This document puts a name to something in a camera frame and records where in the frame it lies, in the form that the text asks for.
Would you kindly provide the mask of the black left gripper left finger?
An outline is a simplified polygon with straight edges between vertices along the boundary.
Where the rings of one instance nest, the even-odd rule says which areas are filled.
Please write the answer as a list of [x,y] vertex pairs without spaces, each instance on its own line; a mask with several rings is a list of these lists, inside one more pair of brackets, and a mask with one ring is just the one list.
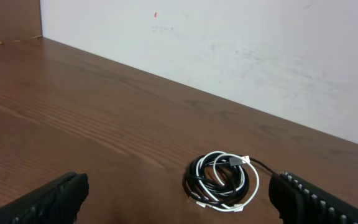
[[88,194],[88,176],[68,172],[1,207],[0,224],[74,224]]

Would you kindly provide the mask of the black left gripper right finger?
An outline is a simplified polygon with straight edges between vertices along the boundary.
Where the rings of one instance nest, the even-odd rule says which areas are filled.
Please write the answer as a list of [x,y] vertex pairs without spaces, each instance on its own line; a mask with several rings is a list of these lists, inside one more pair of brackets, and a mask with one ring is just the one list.
[[268,196],[283,224],[358,224],[358,208],[291,172],[272,174]]

